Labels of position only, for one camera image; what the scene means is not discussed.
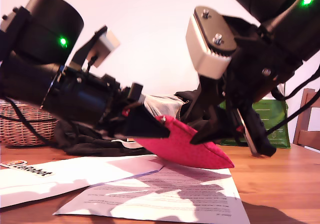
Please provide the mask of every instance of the metal screw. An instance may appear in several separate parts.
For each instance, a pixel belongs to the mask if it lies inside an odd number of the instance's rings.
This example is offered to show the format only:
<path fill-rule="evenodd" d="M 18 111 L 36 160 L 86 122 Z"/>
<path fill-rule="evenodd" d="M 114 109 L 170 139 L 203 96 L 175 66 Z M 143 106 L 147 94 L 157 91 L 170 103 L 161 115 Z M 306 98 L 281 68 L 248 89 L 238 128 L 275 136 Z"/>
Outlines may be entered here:
<path fill-rule="evenodd" d="M 264 75 L 265 77 L 270 76 L 270 74 L 271 74 L 271 70 L 269 68 L 264 68 L 262 70 L 262 75 Z"/>
<path fill-rule="evenodd" d="M 215 37 L 212 39 L 212 41 L 215 44 L 220 45 L 222 41 L 222 35 L 220 33 L 215 34 Z"/>
<path fill-rule="evenodd" d="M 204 19 L 208 19 L 209 16 L 209 10 L 208 9 L 203 9 L 202 17 Z"/>

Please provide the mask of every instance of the logo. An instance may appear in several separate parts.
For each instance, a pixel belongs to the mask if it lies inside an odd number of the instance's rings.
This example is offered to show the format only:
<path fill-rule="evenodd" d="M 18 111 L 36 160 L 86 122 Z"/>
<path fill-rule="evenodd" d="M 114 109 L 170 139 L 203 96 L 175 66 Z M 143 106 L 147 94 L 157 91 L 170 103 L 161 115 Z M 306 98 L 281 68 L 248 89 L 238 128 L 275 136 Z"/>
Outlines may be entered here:
<path fill-rule="evenodd" d="M 15 166 L 15 165 L 22 165 L 22 164 L 26 164 L 27 161 L 26 160 L 9 160 L 9 161 L 5 161 L 0 163 L 0 166 L 3 166 L 5 168 L 9 168 L 10 166 Z"/>
<path fill-rule="evenodd" d="M 54 173 L 51 171 L 46 171 L 46 170 L 43 170 L 42 168 L 38 169 L 31 165 L 26 165 L 26 164 L 27 164 L 26 160 L 10 160 L 10 161 L 5 161 L 0 163 L 0 166 L 14 169 L 14 170 L 29 172 L 40 178 L 45 178 L 45 177 L 54 175 Z"/>

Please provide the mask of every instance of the table surface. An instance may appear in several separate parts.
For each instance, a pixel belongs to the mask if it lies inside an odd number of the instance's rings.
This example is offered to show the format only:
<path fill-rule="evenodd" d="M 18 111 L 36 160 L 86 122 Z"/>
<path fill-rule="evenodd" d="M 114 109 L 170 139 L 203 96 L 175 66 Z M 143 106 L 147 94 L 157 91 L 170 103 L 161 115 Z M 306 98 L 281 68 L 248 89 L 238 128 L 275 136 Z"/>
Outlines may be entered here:
<path fill-rule="evenodd" d="M 320 154 L 292 145 L 271 158 L 250 155 L 247 147 L 222 146 L 235 168 L 230 169 L 252 224 L 320 224 Z M 29 164 L 73 158 L 49 147 L 1 146 L 1 162 L 26 160 Z M 84 188 L 0 210 L 1 224 L 169 224 L 95 215 L 52 215 Z"/>

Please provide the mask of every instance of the red cloth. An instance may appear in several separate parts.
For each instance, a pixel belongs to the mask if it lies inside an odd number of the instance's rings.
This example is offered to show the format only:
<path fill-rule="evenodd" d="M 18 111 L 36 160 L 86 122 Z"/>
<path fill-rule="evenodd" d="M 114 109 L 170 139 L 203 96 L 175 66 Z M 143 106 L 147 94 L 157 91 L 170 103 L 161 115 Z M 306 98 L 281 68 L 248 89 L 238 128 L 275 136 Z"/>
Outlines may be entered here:
<path fill-rule="evenodd" d="M 206 169 L 234 168 L 230 158 L 213 142 L 199 145 L 190 143 L 197 133 L 192 127 L 172 116 L 165 116 L 165 127 L 170 130 L 169 138 L 135 139 L 155 155 L 183 166 Z"/>

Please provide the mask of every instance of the white wall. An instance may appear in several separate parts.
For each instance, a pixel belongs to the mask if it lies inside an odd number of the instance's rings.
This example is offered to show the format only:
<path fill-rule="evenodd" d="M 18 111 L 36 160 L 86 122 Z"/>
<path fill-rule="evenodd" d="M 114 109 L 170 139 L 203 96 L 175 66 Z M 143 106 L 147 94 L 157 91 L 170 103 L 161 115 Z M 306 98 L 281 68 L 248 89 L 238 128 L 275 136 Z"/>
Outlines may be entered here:
<path fill-rule="evenodd" d="M 224 15 L 239 16 L 258 24 L 235 0 L 65 0 L 73 5 L 84 20 L 84 29 L 72 54 L 103 25 L 118 37 L 121 46 L 92 72 L 115 77 L 123 86 L 143 84 L 146 94 L 174 94 L 198 86 L 185 41 L 190 15 L 195 6 L 216 9 Z M 25 6 L 28 0 L 0 0 L 1 15 L 14 6 Z M 287 93 L 307 79 L 320 62 L 320 52 L 303 65 L 286 87 Z M 318 89 L 320 81 L 309 87 Z M 302 92 L 288 101 L 289 112 L 300 106 Z M 311 120 L 310 127 L 320 130 Z M 292 141 L 296 120 L 289 124 Z"/>

